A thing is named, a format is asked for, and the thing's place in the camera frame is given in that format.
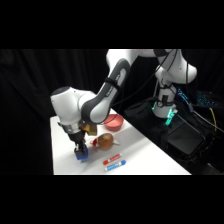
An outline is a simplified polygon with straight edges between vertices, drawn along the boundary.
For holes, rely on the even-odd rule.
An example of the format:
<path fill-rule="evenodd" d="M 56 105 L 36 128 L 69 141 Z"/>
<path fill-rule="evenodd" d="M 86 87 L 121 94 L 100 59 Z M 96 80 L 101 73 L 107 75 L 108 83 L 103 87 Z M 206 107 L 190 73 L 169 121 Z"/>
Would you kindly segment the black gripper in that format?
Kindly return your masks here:
<path fill-rule="evenodd" d="M 74 149 L 75 153 L 81 152 L 81 148 L 82 148 L 83 155 L 87 155 L 88 148 L 84 141 L 84 137 L 85 137 L 84 131 L 79 131 L 74 134 L 69 134 L 69 139 L 75 143 L 75 149 Z"/>

